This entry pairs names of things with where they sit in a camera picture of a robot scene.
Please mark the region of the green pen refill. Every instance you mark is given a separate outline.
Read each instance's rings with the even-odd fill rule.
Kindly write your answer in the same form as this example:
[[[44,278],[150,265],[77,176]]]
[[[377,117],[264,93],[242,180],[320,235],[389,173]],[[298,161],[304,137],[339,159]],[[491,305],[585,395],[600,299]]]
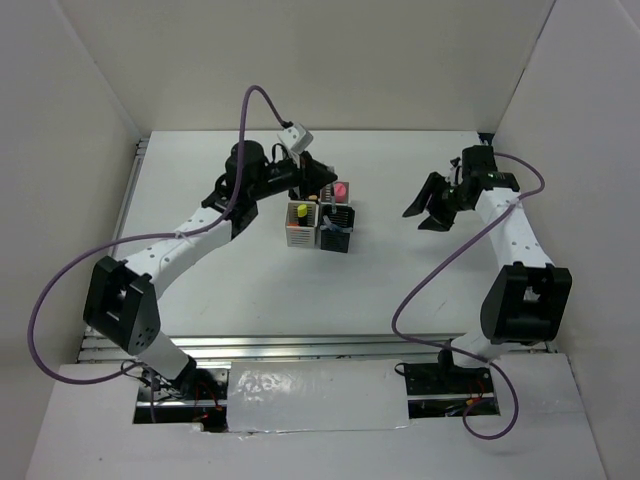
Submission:
[[[336,193],[335,193],[335,183],[331,183],[329,189],[329,198],[331,203],[331,212],[332,214],[337,213],[337,205],[336,205]]]

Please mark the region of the yellow black highlighter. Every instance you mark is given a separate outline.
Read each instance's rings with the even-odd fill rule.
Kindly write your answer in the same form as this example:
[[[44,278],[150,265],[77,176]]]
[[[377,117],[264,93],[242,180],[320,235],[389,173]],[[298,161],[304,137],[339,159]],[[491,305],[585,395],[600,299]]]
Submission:
[[[296,208],[297,225],[300,227],[307,227],[309,220],[309,207],[306,204],[299,204]]]

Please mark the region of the red pen refill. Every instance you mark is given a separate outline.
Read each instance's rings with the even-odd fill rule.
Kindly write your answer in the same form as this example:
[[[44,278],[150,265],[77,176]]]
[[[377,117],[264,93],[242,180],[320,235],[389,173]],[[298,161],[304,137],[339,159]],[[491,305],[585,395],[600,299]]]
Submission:
[[[323,217],[323,224],[321,225],[322,230],[330,230],[332,231],[335,228],[333,222],[330,220],[328,216]]]

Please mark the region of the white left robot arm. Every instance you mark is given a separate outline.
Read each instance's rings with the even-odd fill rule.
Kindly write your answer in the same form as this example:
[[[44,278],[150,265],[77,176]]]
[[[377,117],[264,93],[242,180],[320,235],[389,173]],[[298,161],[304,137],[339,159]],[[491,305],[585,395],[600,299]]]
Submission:
[[[257,217],[258,201],[282,192],[314,195],[336,179],[307,151],[288,151],[270,161],[258,142],[236,143],[214,190],[176,231],[122,260],[97,261],[85,323],[153,370],[172,397],[195,394],[211,377],[162,332],[162,294],[199,260],[238,237]]]

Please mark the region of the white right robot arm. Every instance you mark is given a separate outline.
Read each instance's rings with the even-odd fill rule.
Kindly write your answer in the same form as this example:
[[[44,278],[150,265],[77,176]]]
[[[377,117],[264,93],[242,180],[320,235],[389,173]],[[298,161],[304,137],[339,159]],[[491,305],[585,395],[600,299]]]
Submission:
[[[556,266],[540,245],[524,211],[516,177],[502,172],[489,145],[475,145],[452,160],[448,175],[431,173],[405,217],[424,214],[422,230],[449,231],[460,212],[483,221],[499,271],[480,308],[478,327],[447,342],[438,355],[436,379],[448,392],[460,391],[471,369],[486,366],[513,346],[534,347],[559,332],[572,276]]]

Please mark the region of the blue pen refill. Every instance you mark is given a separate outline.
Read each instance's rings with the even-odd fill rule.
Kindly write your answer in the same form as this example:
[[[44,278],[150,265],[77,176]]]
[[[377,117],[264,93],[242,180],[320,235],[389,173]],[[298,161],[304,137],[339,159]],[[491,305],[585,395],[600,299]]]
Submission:
[[[351,234],[353,232],[352,227],[341,227],[337,224],[323,225],[323,229],[334,233]]]

